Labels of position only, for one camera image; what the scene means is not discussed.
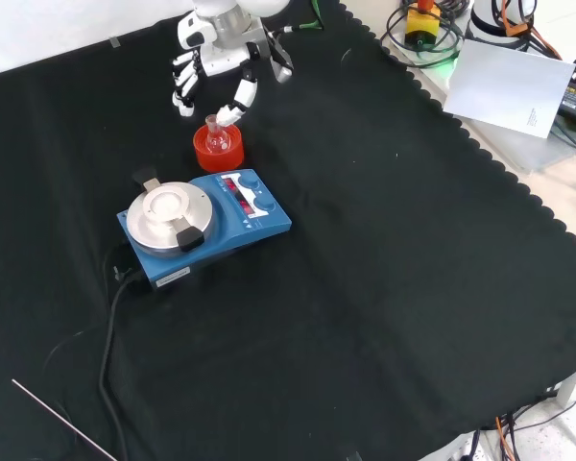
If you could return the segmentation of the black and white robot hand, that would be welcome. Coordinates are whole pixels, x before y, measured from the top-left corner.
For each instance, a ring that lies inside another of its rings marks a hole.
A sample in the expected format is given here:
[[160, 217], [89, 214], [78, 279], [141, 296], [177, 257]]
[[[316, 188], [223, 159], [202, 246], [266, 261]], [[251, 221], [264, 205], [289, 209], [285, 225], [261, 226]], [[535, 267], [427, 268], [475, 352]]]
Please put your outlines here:
[[257, 79], [252, 63], [270, 56], [268, 36], [260, 18], [236, 6], [215, 16], [188, 13], [178, 23], [184, 52], [173, 60], [173, 105], [183, 117], [194, 113], [198, 86], [207, 78], [243, 72], [233, 100], [220, 108], [216, 123], [235, 124], [252, 105]]

